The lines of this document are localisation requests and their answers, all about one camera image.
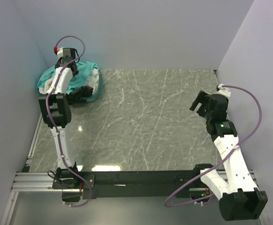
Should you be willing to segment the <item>teal t shirt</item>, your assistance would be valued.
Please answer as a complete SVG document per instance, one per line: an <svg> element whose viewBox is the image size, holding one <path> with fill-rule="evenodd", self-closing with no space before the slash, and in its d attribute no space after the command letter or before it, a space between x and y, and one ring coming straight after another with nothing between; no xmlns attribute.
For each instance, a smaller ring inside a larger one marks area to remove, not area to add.
<svg viewBox="0 0 273 225"><path fill-rule="evenodd" d="M82 86L89 85L97 91L99 88L99 66L93 62L78 62L78 74L75 75L67 86L66 94L70 94L74 89L79 89ZM55 67L52 66L45 70L36 86L36 90L39 94L46 94L50 88L55 76Z"/></svg>

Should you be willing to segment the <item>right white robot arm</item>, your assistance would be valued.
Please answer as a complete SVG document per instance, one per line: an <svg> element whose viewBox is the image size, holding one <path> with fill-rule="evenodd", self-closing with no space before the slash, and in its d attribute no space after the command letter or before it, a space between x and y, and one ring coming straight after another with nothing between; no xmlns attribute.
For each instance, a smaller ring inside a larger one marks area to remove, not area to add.
<svg viewBox="0 0 273 225"><path fill-rule="evenodd" d="M212 138L226 172L221 178L213 169L199 165L199 171L192 175L197 187L205 184L219 200L219 210L224 220L255 220L262 213L268 197L260 191L244 161L235 125L228 119L230 91L219 90L214 94L200 91L190 110L205 118L206 130Z"/></svg>

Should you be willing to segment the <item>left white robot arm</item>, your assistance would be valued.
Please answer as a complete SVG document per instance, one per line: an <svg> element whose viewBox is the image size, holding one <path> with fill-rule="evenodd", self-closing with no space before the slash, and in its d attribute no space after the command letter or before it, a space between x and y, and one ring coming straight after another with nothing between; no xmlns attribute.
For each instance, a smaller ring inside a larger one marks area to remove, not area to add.
<svg viewBox="0 0 273 225"><path fill-rule="evenodd" d="M70 80L78 74L76 65L77 50L74 48L53 48L58 61L52 84L45 94L38 97L44 123L50 128L57 152L58 168L48 174L55 182L61 182L69 188L76 188L80 176L76 174L76 160L70 146L69 124L72 119L66 92Z"/></svg>

